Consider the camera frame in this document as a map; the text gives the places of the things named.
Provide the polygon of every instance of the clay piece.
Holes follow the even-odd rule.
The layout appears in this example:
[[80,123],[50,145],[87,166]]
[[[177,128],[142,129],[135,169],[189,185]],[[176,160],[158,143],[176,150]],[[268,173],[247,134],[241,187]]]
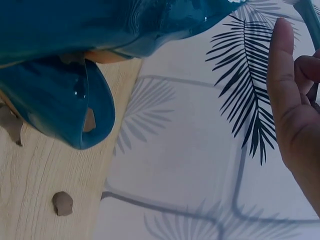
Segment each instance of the clay piece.
[[96,120],[94,111],[91,108],[88,108],[84,120],[83,131],[85,133],[90,132],[92,129],[96,128]]
[[0,103],[0,126],[6,130],[11,140],[20,147],[22,147],[21,128],[23,124],[23,120],[14,115],[7,105]]
[[52,204],[54,212],[58,216],[68,216],[73,213],[72,207],[74,205],[74,200],[64,191],[57,192],[53,195]]

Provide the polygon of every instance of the wooden board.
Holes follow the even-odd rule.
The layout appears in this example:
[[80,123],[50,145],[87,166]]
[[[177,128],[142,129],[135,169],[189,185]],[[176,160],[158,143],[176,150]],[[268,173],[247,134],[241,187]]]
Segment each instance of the wooden board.
[[[89,240],[121,120],[141,61],[100,65],[110,85],[116,123],[99,145],[78,151],[24,126],[23,147],[0,129],[0,240]],[[73,214],[57,216],[51,199],[65,191]]]

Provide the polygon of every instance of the patterned fabric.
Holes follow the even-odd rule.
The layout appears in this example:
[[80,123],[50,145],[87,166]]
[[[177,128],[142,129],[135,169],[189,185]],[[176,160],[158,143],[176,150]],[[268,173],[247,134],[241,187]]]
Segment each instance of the patterned fabric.
[[319,239],[320,220],[281,160],[266,91],[278,17],[292,23],[294,57],[312,55],[292,6],[249,0],[215,27],[145,60],[95,240]]

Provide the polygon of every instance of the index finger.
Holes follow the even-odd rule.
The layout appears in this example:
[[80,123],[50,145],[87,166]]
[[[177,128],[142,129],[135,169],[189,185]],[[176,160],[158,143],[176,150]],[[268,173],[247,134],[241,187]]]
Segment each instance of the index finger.
[[288,21],[279,18],[272,33],[267,71],[267,91],[275,122],[302,104],[295,82],[293,51],[293,28]]

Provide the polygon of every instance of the glazed ceramic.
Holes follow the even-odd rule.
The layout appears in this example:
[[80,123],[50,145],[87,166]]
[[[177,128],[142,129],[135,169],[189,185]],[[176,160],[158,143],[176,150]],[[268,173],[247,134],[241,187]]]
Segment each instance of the glazed ceramic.
[[[76,149],[110,133],[115,109],[109,87],[89,61],[57,55],[104,50],[144,58],[171,40],[214,26],[245,0],[16,0],[0,3],[0,90],[23,119]],[[96,128],[83,132],[87,109]]]

